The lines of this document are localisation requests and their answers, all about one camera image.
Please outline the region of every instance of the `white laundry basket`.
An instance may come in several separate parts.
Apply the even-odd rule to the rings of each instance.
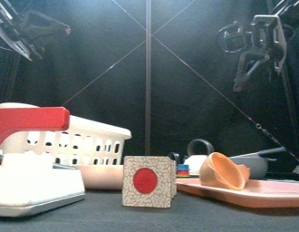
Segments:
[[[1,108],[31,108],[22,103],[1,103]],[[21,131],[12,134],[0,146],[0,155],[35,153],[52,155],[64,165],[120,165],[128,129],[71,116],[65,131]]]

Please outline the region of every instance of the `black curtain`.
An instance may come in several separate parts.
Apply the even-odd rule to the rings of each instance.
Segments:
[[[45,47],[43,61],[21,58],[12,95],[13,102],[64,105],[76,116],[129,129],[124,155],[145,149],[145,4],[32,1],[31,9],[68,24],[72,34]],[[187,154],[196,138],[228,156],[277,147],[247,116],[292,149],[281,78],[260,73],[235,93],[240,54],[223,53],[215,40],[227,24],[248,25],[263,14],[267,1],[152,1],[152,155]]]

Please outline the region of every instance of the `red and white object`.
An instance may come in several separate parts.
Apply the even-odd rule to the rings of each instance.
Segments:
[[[124,206],[169,208],[176,194],[175,162],[169,157],[124,158]]]

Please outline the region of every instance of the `basket holes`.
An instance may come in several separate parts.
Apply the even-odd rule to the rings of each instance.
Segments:
[[[40,131],[29,131],[28,133],[28,143],[36,145],[40,137]]]
[[[45,133],[45,145],[47,147],[52,147],[56,141],[56,133],[53,131],[48,131]]]
[[[72,159],[72,164],[73,164],[73,165],[77,164],[77,159],[76,159],[76,158]]]
[[[111,152],[111,145],[105,145],[105,152]]]
[[[115,144],[115,153],[119,153],[119,151],[120,151],[120,143],[116,143]]]
[[[97,158],[95,158],[93,164],[97,165]]]
[[[109,158],[104,158],[104,164],[108,165],[109,164]]]
[[[81,143],[81,134],[75,134],[73,136],[73,148],[79,149]]]
[[[0,156],[2,156],[2,154],[4,154],[4,151],[2,151],[2,149],[0,149]]]
[[[67,131],[61,132],[59,139],[59,146],[67,148],[69,143],[69,133]]]

